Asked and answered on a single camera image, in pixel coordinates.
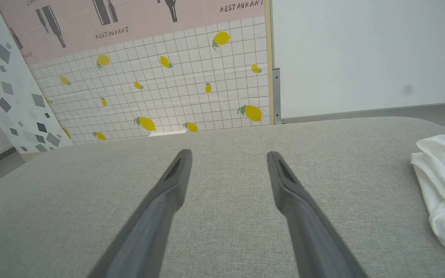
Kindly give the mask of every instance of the gray upholstered table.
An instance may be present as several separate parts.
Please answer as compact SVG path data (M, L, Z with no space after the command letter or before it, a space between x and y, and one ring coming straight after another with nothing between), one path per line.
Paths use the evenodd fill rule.
M297 276L265 155L280 152L371 276L445 276L410 153L445 128L362 118L60 148L0 180L0 277L85 276L176 153L193 151L161 276Z

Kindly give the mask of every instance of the grid pattern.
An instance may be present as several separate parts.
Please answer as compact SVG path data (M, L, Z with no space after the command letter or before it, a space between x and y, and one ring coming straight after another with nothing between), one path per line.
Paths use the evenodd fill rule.
M212 39L220 31L231 39L214 50ZM266 43L261 16L92 49L30 69L76 144L97 141L93 132L106 139L148 136L134 124L138 116L150 118L157 132L183 130L185 122L199 131L269 125ZM104 70L97 69L101 54L111 59ZM163 67L160 56L174 66ZM261 73L252 71L255 64ZM62 84L61 76L71 85ZM243 105L259 107L262 121L238 114Z

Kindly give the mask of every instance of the wine bottle print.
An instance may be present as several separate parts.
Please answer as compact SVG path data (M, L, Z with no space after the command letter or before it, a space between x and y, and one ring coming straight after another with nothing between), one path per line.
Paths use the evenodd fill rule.
M11 33L11 37L13 37L13 39L15 40L15 43L18 46L18 49L23 49L23 45L20 42L20 39L18 39L18 37L16 36L15 32L13 31L13 28L10 27L9 31Z
M178 22L178 17L176 17L176 0L164 0L166 2L166 5L168 5L169 12L171 12L171 18L173 22Z
M111 21L113 21L113 23L118 22L116 9L114 8L113 3L111 3L111 0L107 0L107 7L104 0L92 0L92 2L94 3L95 11L97 12L101 25L109 24Z
M53 9L51 9L51 6L44 6L42 7L42 12L40 9L36 9L37 17L39 18L39 21L44 26L47 33L49 33L48 25L51 27L51 30L53 33L58 37L58 40L63 48L66 47L66 44L63 40L63 36L61 35L61 28L58 24L58 19L54 16Z

